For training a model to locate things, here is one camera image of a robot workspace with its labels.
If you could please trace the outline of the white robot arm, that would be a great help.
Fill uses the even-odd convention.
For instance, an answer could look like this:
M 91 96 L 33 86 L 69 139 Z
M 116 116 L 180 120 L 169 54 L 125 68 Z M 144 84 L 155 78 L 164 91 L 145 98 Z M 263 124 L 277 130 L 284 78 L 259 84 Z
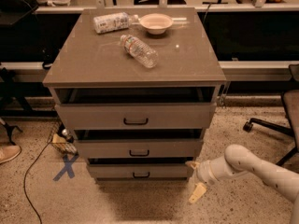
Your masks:
M 187 161 L 186 165 L 194 170 L 197 178 L 189 203 L 196 203 L 208 186 L 223 179 L 252 173 L 293 203 L 290 224 L 299 224 L 299 174 L 262 160 L 240 145 L 228 146 L 217 159 Z

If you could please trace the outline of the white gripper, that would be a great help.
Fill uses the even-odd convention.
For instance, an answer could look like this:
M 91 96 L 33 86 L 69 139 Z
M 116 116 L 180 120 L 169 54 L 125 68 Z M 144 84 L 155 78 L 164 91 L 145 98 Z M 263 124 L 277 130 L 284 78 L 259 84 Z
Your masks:
M 189 198 L 189 203 L 196 203 L 206 193 L 206 185 L 212 186 L 218 182 L 218 179 L 212 172 L 210 161 L 201 163 L 197 161 L 186 161 L 185 164 L 193 168 L 193 170 L 196 169 L 197 179 L 202 182 L 195 185 L 195 189 Z

